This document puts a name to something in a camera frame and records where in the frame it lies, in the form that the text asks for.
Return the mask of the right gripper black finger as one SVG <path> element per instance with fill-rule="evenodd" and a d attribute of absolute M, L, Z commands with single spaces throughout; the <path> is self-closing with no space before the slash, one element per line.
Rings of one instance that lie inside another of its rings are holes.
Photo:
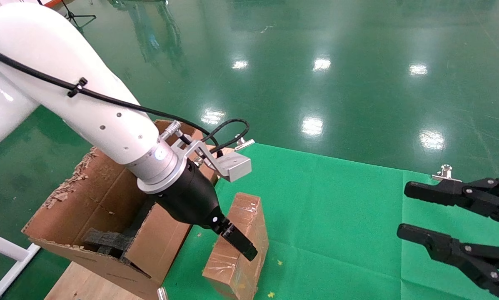
<path fill-rule="evenodd" d="M 499 178 L 469 183 L 443 179 L 436 185 L 408 182 L 404 195 L 427 203 L 461 207 L 499 222 Z"/>
<path fill-rule="evenodd" d="M 400 224 L 397 236 L 425 247 L 431 260 L 459 269 L 477 287 L 499 298 L 499 247 L 463 243 L 447 234 Z"/>

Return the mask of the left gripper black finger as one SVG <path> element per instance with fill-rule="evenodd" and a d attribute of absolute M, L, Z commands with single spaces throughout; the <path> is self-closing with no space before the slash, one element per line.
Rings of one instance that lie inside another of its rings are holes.
<path fill-rule="evenodd" d="M 223 220 L 220 225 L 220 236 L 238 250 L 248 261 L 253 261 L 258 250 L 253 243 L 230 220 Z"/>

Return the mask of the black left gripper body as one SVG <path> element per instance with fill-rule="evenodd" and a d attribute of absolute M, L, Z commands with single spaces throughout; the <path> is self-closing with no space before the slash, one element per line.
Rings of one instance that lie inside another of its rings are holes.
<path fill-rule="evenodd" d="M 183 173 L 168 189 L 151 198 L 181 223 L 198 225 L 218 235 L 230 226 L 213 184 L 191 161 L 185 162 Z"/>

